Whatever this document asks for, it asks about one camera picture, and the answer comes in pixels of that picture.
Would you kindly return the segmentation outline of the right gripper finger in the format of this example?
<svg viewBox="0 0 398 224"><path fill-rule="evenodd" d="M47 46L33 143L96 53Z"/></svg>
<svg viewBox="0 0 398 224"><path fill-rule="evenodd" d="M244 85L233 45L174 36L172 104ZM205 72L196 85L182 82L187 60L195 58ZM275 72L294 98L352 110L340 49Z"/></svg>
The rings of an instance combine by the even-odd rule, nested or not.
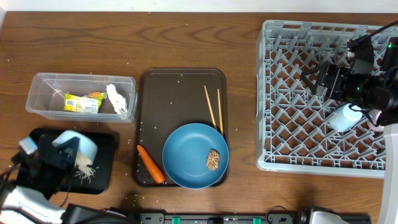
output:
<svg viewBox="0 0 398 224"><path fill-rule="evenodd" d="M300 79L306 84L307 88L313 95L320 95L319 92L319 78L315 74L301 75Z"/></svg>
<svg viewBox="0 0 398 224"><path fill-rule="evenodd" d="M323 71L325 67L326 67L326 64L325 64L325 63L319 64L319 65L317 65L316 67L313 67L313 68L311 68L311 69L309 69L309 70L303 71L303 72L301 73L301 77L303 78L303 77L306 77L306 76L308 76L308 75L311 75L311 74L314 74L314 73L318 73L318 72L320 72L320 71Z"/></svg>

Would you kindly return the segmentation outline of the light blue bowl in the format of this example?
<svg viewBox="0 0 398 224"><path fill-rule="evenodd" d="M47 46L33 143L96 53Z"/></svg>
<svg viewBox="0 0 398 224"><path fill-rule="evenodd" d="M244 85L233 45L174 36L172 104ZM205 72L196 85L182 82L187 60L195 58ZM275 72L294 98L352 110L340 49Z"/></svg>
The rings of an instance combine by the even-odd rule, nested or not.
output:
<svg viewBox="0 0 398 224"><path fill-rule="evenodd" d="M92 165L95 160L98 147L90 138L86 137L85 135L72 130L64 131L61 135L59 135L59 137L52 141L52 145L58 146L74 137L79 139L78 152L76 155L77 161L80 161L86 165Z"/></svg>

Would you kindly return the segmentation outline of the light blue cup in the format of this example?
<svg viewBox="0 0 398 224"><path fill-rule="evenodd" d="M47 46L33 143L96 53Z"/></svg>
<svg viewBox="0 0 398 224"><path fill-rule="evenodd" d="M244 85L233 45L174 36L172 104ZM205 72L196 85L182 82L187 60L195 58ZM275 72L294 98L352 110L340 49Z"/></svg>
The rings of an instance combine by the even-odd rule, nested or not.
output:
<svg viewBox="0 0 398 224"><path fill-rule="evenodd" d="M363 116L361 108L351 103L334 110L334 117L329 120L330 126L338 132L350 130Z"/></svg>

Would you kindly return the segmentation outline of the yellow green snack wrapper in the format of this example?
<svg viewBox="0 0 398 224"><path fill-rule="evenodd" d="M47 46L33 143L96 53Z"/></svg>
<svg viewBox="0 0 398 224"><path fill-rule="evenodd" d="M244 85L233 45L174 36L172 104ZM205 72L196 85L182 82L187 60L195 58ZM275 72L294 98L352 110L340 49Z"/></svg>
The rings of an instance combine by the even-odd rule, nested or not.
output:
<svg viewBox="0 0 398 224"><path fill-rule="evenodd" d="M67 93L63 109L77 113L98 113L102 101L106 97L107 93L102 92L94 92L85 96L75 96Z"/></svg>

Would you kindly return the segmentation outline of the white napkin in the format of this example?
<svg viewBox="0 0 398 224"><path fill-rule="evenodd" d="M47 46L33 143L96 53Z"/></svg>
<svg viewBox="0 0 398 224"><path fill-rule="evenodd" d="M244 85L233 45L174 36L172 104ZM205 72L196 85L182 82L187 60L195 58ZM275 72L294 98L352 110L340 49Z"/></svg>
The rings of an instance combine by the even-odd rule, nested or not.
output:
<svg viewBox="0 0 398 224"><path fill-rule="evenodd" d="M114 111L119 115L125 115L127 113L126 99L116 91L113 84L106 86L106 92Z"/></svg>

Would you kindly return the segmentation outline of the dark blue plate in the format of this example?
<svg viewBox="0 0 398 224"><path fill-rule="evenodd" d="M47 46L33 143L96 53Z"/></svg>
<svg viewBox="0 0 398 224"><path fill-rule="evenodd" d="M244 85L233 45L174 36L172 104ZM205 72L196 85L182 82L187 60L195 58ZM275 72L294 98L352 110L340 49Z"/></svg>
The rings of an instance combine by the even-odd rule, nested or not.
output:
<svg viewBox="0 0 398 224"><path fill-rule="evenodd" d="M218 168L206 165L209 153L220 155ZM190 123L177 128L167 138L162 162L167 175L179 186L204 189L215 185L226 174L229 149L224 137L213 127Z"/></svg>

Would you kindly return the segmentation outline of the pink cup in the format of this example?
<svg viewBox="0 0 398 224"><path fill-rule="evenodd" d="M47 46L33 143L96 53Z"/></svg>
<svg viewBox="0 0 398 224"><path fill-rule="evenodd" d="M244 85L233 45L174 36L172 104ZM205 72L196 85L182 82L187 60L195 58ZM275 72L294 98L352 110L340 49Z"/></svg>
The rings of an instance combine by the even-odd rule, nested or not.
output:
<svg viewBox="0 0 398 224"><path fill-rule="evenodd" d="M384 126L379 124L378 118L381 115L381 111L379 110L371 110L369 112L369 115L371 117L370 121L366 121L369 129L375 131L375 132L383 132L384 131Z"/></svg>

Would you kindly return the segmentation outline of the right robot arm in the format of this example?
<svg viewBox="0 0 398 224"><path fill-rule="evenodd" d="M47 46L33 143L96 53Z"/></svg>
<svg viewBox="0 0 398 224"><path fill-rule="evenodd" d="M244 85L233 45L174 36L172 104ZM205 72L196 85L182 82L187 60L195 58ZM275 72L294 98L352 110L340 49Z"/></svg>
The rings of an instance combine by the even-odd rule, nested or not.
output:
<svg viewBox="0 0 398 224"><path fill-rule="evenodd" d="M397 223L397 58L386 54L385 75L371 75L374 47L371 36L347 41L352 62L349 67L322 63L301 73L300 79L314 95L346 103L366 110L379 110L377 125L384 127L386 169L378 223Z"/></svg>

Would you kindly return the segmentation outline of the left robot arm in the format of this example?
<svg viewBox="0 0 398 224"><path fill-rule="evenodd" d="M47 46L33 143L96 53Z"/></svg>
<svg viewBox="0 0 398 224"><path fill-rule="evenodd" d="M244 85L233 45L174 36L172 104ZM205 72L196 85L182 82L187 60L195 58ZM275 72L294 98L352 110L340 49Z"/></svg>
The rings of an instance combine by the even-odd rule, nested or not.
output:
<svg viewBox="0 0 398 224"><path fill-rule="evenodd" d="M3 223L128 223L120 214L75 204L67 208L54 205L50 197L73 169L89 179L97 155L97 144L86 136L52 138L38 142L27 137L19 141L15 166L25 164L28 178L9 181L10 172L1 174L1 222Z"/></svg>

